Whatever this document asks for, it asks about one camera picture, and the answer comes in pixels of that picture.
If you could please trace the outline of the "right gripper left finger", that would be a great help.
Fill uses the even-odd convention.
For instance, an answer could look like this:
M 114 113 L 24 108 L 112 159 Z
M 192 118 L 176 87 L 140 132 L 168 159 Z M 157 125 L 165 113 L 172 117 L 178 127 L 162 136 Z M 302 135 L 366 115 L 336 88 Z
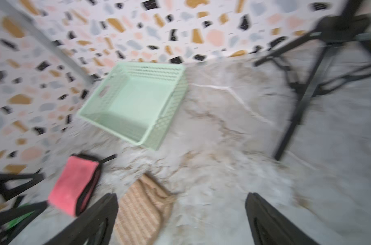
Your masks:
M 107 193 L 46 244 L 107 245 L 118 209 L 117 195 Z

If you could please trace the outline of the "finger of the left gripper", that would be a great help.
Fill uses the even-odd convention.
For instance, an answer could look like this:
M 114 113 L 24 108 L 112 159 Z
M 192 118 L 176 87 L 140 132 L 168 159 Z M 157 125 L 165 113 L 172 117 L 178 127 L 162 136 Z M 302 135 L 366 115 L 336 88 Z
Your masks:
M 11 174 L 0 173 L 0 196 L 9 201 L 45 179 L 43 173 Z
M 23 231 L 24 228 L 26 228 L 35 218 L 44 212 L 47 207 L 47 201 L 43 201 L 0 212 L 0 245 L 8 245 L 14 238 L 17 237 L 20 232 Z M 4 229 L 6 223 L 32 211 L 32 215 L 24 219 L 12 229 Z

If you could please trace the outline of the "brown striped dishcloth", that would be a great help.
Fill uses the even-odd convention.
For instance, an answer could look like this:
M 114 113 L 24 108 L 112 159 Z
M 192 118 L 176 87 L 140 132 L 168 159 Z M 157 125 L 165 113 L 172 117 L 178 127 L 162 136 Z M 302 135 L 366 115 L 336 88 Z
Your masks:
M 120 198 L 114 233 L 121 245 L 152 245 L 171 217 L 176 196 L 143 174 Z

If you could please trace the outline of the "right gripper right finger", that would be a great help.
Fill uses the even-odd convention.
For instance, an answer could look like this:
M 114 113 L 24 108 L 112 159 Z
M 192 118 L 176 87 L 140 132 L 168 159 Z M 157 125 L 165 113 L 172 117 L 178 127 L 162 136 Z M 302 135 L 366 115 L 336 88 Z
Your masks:
M 318 245 L 257 193 L 249 193 L 245 209 L 256 245 Z

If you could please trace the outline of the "pink grey dishcloth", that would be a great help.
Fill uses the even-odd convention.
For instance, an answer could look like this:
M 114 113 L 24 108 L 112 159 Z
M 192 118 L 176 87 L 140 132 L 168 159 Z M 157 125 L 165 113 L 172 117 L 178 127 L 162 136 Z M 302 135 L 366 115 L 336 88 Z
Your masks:
M 60 211 L 78 217 L 88 207 L 104 163 L 115 158 L 116 154 L 104 159 L 82 152 L 72 154 L 49 194 L 48 202 Z

